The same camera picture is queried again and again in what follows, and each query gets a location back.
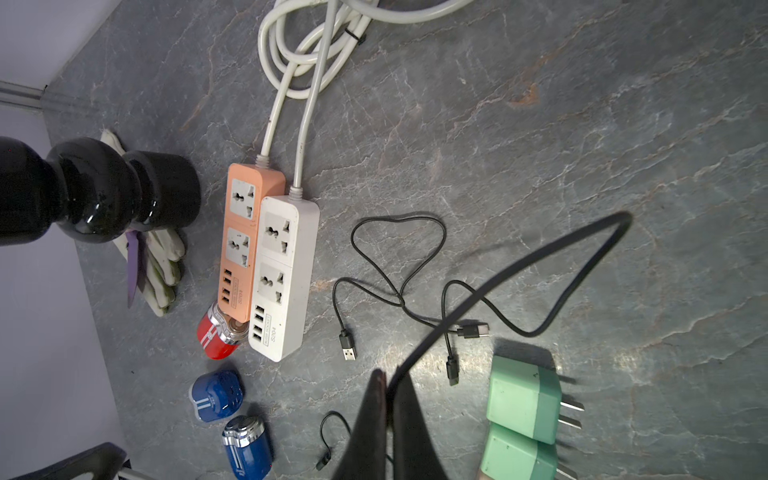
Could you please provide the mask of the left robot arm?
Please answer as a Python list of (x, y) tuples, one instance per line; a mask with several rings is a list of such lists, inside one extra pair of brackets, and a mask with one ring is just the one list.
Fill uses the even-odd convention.
[(105, 442), (43, 469), (14, 478), (34, 479), (153, 480), (153, 477), (129, 468), (127, 453), (117, 445)]

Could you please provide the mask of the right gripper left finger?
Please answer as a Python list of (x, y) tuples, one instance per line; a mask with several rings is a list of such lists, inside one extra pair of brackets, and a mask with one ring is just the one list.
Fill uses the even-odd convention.
[(375, 369), (341, 463), (332, 479), (384, 479), (386, 475), (386, 375)]

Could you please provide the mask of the green charger adapter top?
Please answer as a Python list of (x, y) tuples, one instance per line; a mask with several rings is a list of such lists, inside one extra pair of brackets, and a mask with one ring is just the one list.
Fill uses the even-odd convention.
[(486, 418), (499, 426), (553, 445), (558, 428), (581, 429), (561, 408), (584, 408), (563, 399), (558, 375), (543, 367), (495, 355), (491, 363)]

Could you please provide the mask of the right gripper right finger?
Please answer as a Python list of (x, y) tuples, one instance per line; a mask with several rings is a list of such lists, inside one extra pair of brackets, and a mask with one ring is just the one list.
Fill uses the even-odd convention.
[(409, 374), (389, 398), (395, 479), (447, 479)]

